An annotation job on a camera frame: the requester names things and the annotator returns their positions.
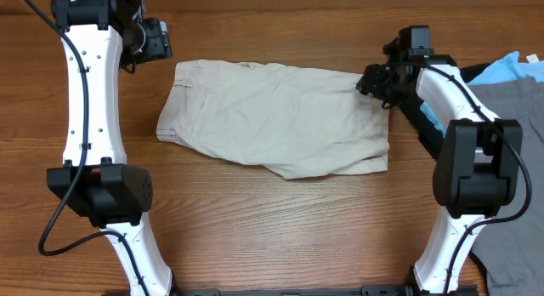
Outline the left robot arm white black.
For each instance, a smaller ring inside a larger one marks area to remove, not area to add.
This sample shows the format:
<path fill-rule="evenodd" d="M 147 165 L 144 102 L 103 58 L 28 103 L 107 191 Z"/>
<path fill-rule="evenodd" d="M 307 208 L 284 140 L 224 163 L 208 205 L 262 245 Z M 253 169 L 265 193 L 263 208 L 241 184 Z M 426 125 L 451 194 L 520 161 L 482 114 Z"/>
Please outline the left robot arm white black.
<path fill-rule="evenodd" d="M 152 178 L 128 164 L 118 105 L 120 70 L 171 58 L 167 25 L 144 16 L 143 0 L 52 0 L 51 11 L 65 36 L 69 123 L 48 188 L 109 240 L 130 294 L 173 295 L 173 273 L 150 225 Z"/>

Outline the beige shorts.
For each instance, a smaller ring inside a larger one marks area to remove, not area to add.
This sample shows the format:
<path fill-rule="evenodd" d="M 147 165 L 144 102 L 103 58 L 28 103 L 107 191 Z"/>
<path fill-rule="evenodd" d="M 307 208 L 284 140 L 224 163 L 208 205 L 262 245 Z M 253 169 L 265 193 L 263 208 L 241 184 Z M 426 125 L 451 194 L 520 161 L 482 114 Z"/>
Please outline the beige shorts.
<path fill-rule="evenodd" d="M 276 63 L 180 62 L 156 135 L 283 179 L 384 172 L 388 112 L 356 89 L 360 78 Z"/>

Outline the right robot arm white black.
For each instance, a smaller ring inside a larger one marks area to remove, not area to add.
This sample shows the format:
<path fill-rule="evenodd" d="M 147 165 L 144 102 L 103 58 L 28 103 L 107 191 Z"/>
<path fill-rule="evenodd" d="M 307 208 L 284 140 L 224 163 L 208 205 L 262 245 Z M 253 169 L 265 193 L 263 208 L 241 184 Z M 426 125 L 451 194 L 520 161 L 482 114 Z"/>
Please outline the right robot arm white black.
<path fill-rule="evenodd" d="M 475 295 L 459 283 L 461 269 L 483 228 L 498 224 L 514 199 L 518 176 L 532 195 L 520 153 L 523 129 L 487 109 L 448 54 L 436 54 L 428 26 L 408 26 L 383 46 L 386 63 L 366 67 L 356 88 L 398 106 L 436 161 L 433 195 L 439 212 L 422 256 L 400 285 L 365 285 L 364 295 Z"/>

